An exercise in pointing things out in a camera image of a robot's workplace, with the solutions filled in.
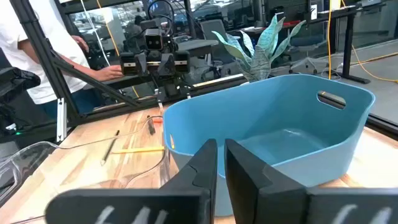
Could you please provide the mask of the artificial snake plant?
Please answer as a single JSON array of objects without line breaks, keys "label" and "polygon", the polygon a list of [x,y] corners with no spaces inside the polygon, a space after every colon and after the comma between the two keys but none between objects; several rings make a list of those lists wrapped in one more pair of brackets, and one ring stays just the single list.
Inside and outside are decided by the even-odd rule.
[{"label": "artificial snake plant", "polygon": [[290,44],[290,39],[297,35],[304,24],[306,21],[299,22],[282,42],[278,42],[277,39],[284,25],[284,19],[278,20],[276,16],[261,33],[257,45],[253,45],[250,36],[242,32],[243,44],[249,50],[249,54],[244,52],[243,46],[231,35],[223,37],[216,31],[212,33],[216,35],[226,51],[236,59],[245,79],[256,82],[269,77],[272,62],[285,51]]}]

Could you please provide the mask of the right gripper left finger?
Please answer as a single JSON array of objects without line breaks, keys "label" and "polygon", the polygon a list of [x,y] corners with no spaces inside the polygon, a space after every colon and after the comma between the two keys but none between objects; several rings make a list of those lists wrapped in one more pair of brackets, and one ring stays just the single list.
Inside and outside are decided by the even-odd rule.
[{"label": "right gripper left finger", "polygon": [[217,144],[207,140],[159,189],[76,189],[53,198],[47,224],[212,224]]}]

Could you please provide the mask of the blue plastic bin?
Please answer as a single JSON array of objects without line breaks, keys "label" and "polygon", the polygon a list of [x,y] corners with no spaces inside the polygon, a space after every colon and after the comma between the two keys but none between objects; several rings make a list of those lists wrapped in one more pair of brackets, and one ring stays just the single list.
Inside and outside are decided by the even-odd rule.
[{"label": "blue plastic bin", "polygon": [[166,146],[183,167],[209,139],[218,147],[215,214],[233,212],[224,142],[233,139],[264,162],[313,187],[340,178],[353,159],[375,96],[313,75],[281,75],[169,106]]}]

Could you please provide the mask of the grey striped pencil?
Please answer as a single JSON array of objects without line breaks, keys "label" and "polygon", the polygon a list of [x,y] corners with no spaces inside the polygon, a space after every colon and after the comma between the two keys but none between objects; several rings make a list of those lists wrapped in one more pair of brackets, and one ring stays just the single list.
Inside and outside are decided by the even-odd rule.
[{"label": "grey striped pencil", "polygon": [[101,166],[105,165],[105,163],[106,163],[106,161],[107,161],[107,159],[109,157],[109,154],[111,153],[111,150],[112,150],[112,148],[114,146],[114,143],[115,143],[115,141],[117,140],[117,138],[119,136],[119,133],[120,133],[120,130],[117,130],[115,135],[114,135],[114,137],[113,137],[113,139],[111,140],[111,143],[110,143],[109,147],[107,148],[107,150],[106,150],[106,152],[105,152],[105,154],[104,154],[104,156],[103,156],[103,158],[102,158],[102,160],[100,162]]}]

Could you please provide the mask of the black aluminium table frame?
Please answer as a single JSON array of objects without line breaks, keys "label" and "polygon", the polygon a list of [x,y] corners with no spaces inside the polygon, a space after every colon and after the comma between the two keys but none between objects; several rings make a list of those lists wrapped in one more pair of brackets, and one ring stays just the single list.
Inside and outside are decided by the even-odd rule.
[{"label": "black aluminium table frame", "polygon": [[[85,75],[84,73],[75,69],[68,62],[64,61],[61,57],[53,51],[52,46],[48,39],[44,36],[39,21],[30,5],[29,0],[9,0],[15,10],[15,13],[24,28],[24,32],[31,39],[34,50],[39,56],[39,60],[42,63],[42,67],[49,77],[49,82],[55,91],[57,98],[64,98],[69,103],[67,109],[68,120],[71,126],[78,126],[80,124],[90,123],[101,119],[112,118],[122,114],[132,113],[144,109],[154,108],[155,99],[147,100],[140,103],[137,100],[127,98],[116,90],[96,81],[94,78]],[[113,98],[122,101],[124,104],[111,106],[110,108],[101,109],[99,111],[91,112],[86,116],[79,113],[75,102],[72,100],[72,94],[70,93],[68,86],[65,82],[61,70],[75,75],[77,78],[82,79],[88,84],[97,87],[103,92],[108,93]],[[213,84],[204,84],[202,86],[193,87],[190,92],[193,96],[204,95],[214,91],[224,90],[233,86],[243,84],[243,78],[228,78],[226,81],[221,79],[215,80]],[[383,120],[382,118],[370,114],[367,117],[366,126],[373,129],[381,134],[384,134],[392,139],[398,141],[398,124],[391,121]]]}]

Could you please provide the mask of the yellow pencil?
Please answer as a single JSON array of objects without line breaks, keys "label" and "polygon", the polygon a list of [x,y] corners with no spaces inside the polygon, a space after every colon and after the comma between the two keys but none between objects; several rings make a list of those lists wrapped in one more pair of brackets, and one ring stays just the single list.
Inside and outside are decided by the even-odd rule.
[{"label": "yellow pencil", "polygon": [[111,153],[112,154],[132,154],[132,153],[138,153],[138,152],[157,152],[157,151],[163,151],[163,150],[164,150],[163,146],[157,146],[157,147],[140,147],[140,148],[113,150],[113,151],[111,151]]}]

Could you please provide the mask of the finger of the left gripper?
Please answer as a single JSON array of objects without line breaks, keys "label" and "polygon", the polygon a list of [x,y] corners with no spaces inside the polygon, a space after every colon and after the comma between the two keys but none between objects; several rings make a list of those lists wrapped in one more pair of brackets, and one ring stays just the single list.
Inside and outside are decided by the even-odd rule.
[{"label": "finger of the left gripper", "polygon": [[175,73],[175,61],[173,54],[162,54],[158,67],[160,76],[172,76]]},{"label": "finger of the left gripper", "polygon": [[146,54],[140,53],[135,55],[135,63],[136,63],[136,71],[140,75],[146,75],[147,74],[147,60],[146,60]]}]

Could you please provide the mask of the black desk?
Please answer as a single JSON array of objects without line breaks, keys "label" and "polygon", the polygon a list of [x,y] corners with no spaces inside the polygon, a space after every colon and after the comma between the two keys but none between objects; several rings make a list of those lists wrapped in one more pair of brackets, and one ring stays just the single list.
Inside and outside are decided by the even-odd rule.
[{"label": "black desk", "polygon": [[343,67],[341,72],[334,72],[334,74],[339,75],[341,78],[351,80],[361,84],[368,84],[371,81],[366,78],[356,77],[350,74],[351,67],[351,52],[354,50],[352,46],[353,42],[353,27],[354,27],[354,17],[358,12],[373,9],[376,7],[383,6],[383,3],[378,1],[372,4],[361,4],[360,6],[357,4],[346,5],[344,0],[328,0],[329,6],[328,9],[322,12],[318,12],[318,17],[314,20],[311,20],[309,24],[313,24],[316,22],[325,22],[327,21],[327,44],[328,44],[328,63],[331,65],[331,55],[333,54],[333,49],[331,48],[331,34],[333,31],[331,28],[335,23],[336,19],[346,17],[346,31],[345,31],[345,47],[343,51]]}]

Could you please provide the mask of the silver frame bracket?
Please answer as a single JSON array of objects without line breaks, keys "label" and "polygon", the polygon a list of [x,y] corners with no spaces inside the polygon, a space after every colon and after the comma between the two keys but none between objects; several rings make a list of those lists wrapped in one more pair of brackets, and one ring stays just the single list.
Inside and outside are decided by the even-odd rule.
[{"label": "silver frame bracket", "polygon": [[62,142],[67,135],[67,104],[64,98],[57,100],[57,142]]}]

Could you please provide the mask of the person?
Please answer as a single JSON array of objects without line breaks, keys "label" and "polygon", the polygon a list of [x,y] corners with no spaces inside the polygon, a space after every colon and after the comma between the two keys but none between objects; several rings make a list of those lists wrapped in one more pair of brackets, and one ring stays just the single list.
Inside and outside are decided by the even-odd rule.
[{"label": "person", "polygon": [[[93,70],[85,57],[89,52],[86,41],[70,34],[62,22],[54,0],[29,0],[40,26],[52,48],[75,69],[100,82],[123,77],[119,65]],[[0,48],[13,67],[36,74],[41,83],[27,92],[33,102],[52,119],[57,117],[57,96],[40,64],[39,58],[17,17],[10,0],[0,0]],[[86,82],[71,74],[63,74],[79,112],[89,113],[103,101],[93,90],[84,90]]]}]

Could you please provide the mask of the blue office chair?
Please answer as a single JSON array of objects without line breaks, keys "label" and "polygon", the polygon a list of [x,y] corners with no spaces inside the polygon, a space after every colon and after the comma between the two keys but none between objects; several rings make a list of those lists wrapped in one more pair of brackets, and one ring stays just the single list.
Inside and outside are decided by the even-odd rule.
[{"label": "blue office chair", "polygon": [[293,37],[290,39],[290,44],[288,48],[288,52],[304,52],[305,58],[301,59],[297,62],[291,62],[289,65],[289,74],[294,73],[294,69],[305,65],[308,68],[310,65],[313,67],[313,75],[318,74],[316,63],[323,62],[322,59],[311,58],[308,53],[310,51],[314,51],[318,49],[322,45],[326,44],[327,40],[323,34],[320,35],[311,35],[308,37]]}]

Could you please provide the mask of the clear plastic bin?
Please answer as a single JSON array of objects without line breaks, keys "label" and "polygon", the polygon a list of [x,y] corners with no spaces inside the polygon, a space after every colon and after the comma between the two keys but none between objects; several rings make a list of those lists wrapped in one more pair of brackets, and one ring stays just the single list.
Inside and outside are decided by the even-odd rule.
[{"label": "clear plastic bin", "polygon": [[[156,133],[150,135],[148,119],[134,131],[119,133],[113,150],[163,146],[163,123],[154,123]],[[57,194],[63,190],[89,188],[127,188],[132,180],[159,166],[165,150],[132,154],[109,154],[105,165],[100,162],[112,137],[79,144],[59,146],[37,142],[0,163],[0,205],[7,202],[33,176]]]}]

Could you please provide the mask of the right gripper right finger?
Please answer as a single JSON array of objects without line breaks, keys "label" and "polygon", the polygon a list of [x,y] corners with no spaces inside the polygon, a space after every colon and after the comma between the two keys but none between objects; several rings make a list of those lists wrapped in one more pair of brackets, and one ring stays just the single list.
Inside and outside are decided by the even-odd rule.
[{"label": "right gripper right finger", "polygon": [[398,188],[304,187],[232,139],[224,166],[236,224],[398,224]]}]

